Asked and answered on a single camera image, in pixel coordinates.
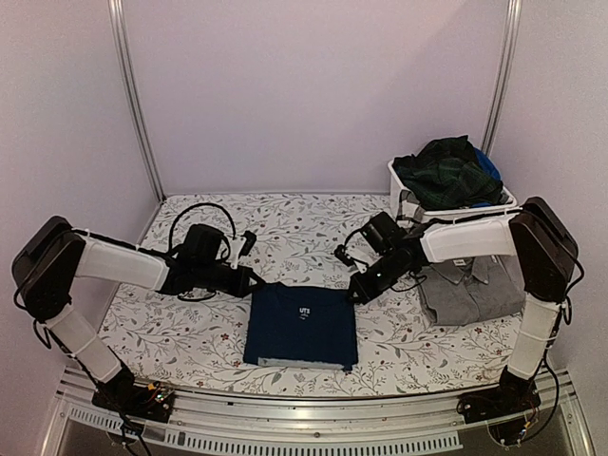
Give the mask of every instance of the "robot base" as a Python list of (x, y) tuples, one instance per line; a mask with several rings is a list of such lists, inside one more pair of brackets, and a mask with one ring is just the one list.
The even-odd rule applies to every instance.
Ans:
[(523, 413), (540, 405), (541, 398), (532, 382), (530, 389), (518, 397), (505, 396), (501, 387), (463, 394), (459, 397), (456, 411), (465, 417), (465, 423), (470, 424)]
[[(121, 411), (128, 416), (143, 418), (144, 420), (157, 421), (159, 423), (168, 423), (173, 411), (173, 403), (175, 402), (175, 394), (170, 394), (165, 397), (162, 402), (152, 400), (148, 403), (142, 403), (135, 398), (149, 396), (148, 388), (132, 387), (132, 392), (129, 394), (131, 400), (128, 400), (121, 406)], [(110, 403), (107, 396), (95, 391), (93, 394), (92, 404), (101, 409), (117, 411), (114, 404)]]

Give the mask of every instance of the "clothing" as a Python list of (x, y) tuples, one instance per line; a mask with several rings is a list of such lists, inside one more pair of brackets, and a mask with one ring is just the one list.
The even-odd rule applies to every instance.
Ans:
[(501, 173), (498, 168), (494, 166), (492, 160), (477, 147), (475, 147), (475, 157), (477, 158), (480, 168), (482, 168), (488, 176), (491, 176), (497, 181), (501, 179)]
[(393, 168), (428, 211), (504, 201), (503, 183), (487, 174), (468, 136), (429, 142), (417, 156), (396, 158)]
[(421, 305), (436, 325), (461, 326), (516, 314), (525, 301), (497, 256), (433, 264), (422, 275), (427, 279), (420, 285)]
[(346, 290), (273, 283), (254, 292), (243, 360), (351, 371), (358, 354)]

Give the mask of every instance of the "gray shirt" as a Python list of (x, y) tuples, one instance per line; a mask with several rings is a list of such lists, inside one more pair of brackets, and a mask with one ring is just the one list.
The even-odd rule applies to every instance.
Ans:
[(525, 293), (497, 256), (445, 261), (421, 273), (422, 308), (433, 324), (461, 326), (516, 314)]

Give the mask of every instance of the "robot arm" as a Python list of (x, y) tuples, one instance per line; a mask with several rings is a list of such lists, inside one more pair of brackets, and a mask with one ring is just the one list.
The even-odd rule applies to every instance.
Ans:
[[(264, 283), (251, 268), (238, 265), (255, 241), (249, 232), (228, 239), (216, 228), (192, 225), (174, 253), (163, 253), (74, 230), (64, 218), (53, 217), (13, 261), (15, 299), (21, 295), (25, 310), (91, 375), (99, 390), (94, 404), (166, 422), (170, 394), (165, 389), (160, 400), (149, 401), (150, 392), (134, 385), (133, 373), (71, 305), (73, 279), (120, 281), (164, 295), (204, 288), (244, 297)], [(229, 254), (218, 258), (222, 242)]]
[[(522, 325), (504, 368), (500, 384), (461, 396), (459, 412), (468, 423), (537, 407), (540, 398), (534, 377), (546, 350), (555, 340), (568, 283), (578, 264), (577, 243), (541, 198), (501, 215), (486, 215), (453, 222), (432, 220), (411, 231), (381, 213), (358, 231), (381, 256), (372, 265), (357, 264), (351, 276), (349, 298), (367, 303), (394, 285), (406, 273), (417, 273), (429, 263), (486, 255), (517, 255), (526, 292)], [(356, 259), (345, 245), (335, 251), (347, 265)]]

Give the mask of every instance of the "folded t-shirt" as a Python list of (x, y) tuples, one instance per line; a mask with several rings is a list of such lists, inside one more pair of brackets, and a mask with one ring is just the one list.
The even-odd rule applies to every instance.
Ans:
[(254, 292), (243, 361), (351, 371), (358, 354), (346, 290), (272, 283)]

